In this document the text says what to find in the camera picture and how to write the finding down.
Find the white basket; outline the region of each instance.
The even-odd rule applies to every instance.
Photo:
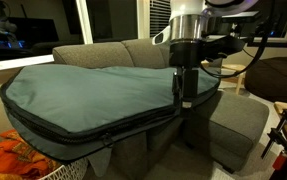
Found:
[[[82,180],[87,170],[88,160],[82,158],[67,166],[60,166],[39,180]]]

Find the gray ottoman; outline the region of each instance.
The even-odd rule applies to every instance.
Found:
[[[218,91],[185,121],[183,139],[229,172],[239,171],[258,143],[268,115],[268,107],[258,101]]]

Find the metal cylinder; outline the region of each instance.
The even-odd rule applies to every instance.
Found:
[[[182,15],[170,21],[170,42],[190,41],[202,39],[207,29],[208,18],[201,15]]]

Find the padded bag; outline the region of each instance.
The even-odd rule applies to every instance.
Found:
[[[23,68],[0,89],[13,127],[39,152],[69,163],[173,119],[175,69],[69,65]],[[200,73],[202,103],[219,80]]]

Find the gray couch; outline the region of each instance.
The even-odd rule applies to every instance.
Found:
[[[55,63],[85,68],[109,66],[165,68],[169,52],[150,39],[53,49]],[[117,142],[112,163],[129,179],[141,179],[162,158],[182,130],[183,139],[198,146],[231,171],[240,170],[263,132],[268,108],[251,99],[218,92],[195,109],[191,120],[170,123]]]

